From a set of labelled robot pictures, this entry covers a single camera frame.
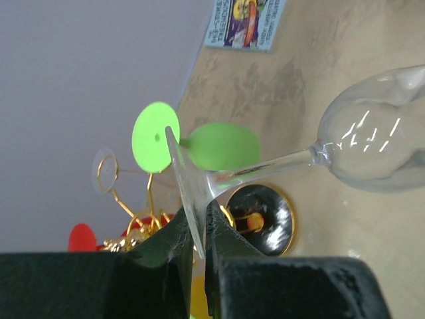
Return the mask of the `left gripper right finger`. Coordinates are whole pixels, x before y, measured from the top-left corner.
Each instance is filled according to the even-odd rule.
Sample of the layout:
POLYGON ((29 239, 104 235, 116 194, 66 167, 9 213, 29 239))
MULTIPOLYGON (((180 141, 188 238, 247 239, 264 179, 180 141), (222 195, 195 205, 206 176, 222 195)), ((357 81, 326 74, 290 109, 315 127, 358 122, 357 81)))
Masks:
POLYGON ((205 294, 213 318, 390 318, 375 275, 351 257, 266 257, 207 206, 205 294))

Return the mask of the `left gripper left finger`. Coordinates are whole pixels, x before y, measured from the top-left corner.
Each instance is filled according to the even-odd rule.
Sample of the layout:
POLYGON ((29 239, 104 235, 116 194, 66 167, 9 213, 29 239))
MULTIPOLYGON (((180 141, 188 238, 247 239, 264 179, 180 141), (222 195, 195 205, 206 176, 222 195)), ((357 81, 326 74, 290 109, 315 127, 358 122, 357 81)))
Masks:
POLYGON ((193 241, 180 210, 127 253, 1 255, 2 318, 188 318, 193 241))

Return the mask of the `orange wine glass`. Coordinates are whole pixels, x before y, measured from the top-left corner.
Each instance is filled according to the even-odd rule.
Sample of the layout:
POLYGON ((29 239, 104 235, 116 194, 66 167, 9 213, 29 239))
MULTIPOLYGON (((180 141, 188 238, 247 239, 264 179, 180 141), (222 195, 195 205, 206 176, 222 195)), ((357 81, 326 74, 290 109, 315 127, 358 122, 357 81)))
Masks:
POLYGON ((211 319, 205 294, 205 277, 193 277, 191 284, 191 318, 211 319))

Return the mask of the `red wine glass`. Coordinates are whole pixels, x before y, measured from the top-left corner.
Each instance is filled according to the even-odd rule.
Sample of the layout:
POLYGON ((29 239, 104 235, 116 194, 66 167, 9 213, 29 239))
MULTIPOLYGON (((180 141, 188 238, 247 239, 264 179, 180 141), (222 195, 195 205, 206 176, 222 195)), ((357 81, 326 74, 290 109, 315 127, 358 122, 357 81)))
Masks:
POLYGON ((105 239, 103 243, 98 243, 89 225, 79 223, 70 232, 68 252, 130 251, 166 226, 175 216, 164 211, 160 211, 160 213, 158 219, 152 218, 151 215, 139 214, 141 219, 134 217, 118 238, 105 239))

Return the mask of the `clear wine glass front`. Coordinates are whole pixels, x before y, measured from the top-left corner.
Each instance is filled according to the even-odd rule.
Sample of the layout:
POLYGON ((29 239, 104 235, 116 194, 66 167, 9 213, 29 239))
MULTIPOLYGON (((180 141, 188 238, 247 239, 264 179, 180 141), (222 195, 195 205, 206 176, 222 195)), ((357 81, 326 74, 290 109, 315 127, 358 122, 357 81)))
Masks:
POLYGON ((120 173, 146 177, 146 173, 140 169, 122 169, 111 148, 100 149, 92 162, 91 176, 94 189, 100 194, 116 192, 114 184, 120 173))

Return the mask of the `clear wine glass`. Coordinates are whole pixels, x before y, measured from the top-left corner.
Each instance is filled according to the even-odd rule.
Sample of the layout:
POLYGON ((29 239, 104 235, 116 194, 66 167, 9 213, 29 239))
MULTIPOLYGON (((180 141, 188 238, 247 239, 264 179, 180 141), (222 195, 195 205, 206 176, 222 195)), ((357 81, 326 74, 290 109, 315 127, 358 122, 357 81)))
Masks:
POLYGON ((206 210, 233 187, 296 167, 322 165, 363 191, 401 192, 424 185, 424 67, 368 77, 327 107, 310 147, 235 171, 197 168, 165 129, 183 209, 198 256, 206 257, 206 210))
POLYGON ((122 169, 111 148, 100 149, 92 162, 91 176, 94 189, 100 194, 116 192, 114 184, 120 173, 146 177, 146 173, 140 169, 122 169))

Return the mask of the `green wine glass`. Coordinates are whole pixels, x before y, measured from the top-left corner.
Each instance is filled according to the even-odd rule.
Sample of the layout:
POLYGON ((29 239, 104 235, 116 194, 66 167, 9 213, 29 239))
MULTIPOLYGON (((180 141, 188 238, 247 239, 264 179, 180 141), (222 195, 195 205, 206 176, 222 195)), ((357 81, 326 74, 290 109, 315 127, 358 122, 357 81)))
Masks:
POLYGON ((136 118, 131 135, 134 160, 147 173, 159 173, 171 165, 166 127, 172 129, 177 143, 201 169, 233 170, 254 165, 261 159, 260 139, 250 128, 212 122, 183 138, 176 111, 165 102, 154 102, 136 118))

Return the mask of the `clear wine glass back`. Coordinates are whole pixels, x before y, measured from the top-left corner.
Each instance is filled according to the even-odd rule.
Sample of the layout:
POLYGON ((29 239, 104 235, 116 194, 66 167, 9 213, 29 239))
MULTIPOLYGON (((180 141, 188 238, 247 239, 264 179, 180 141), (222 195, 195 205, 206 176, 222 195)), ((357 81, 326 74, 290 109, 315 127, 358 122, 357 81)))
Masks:
POLYGON ((363 191, 401 192, 424 185, 424 67, 368 77, 327 107, 310 147, 235 171, 197 168, 165 129, 183 209, 198 256, 206 257, 206 210, 233 187, 296 167, 322 165, 363 191))

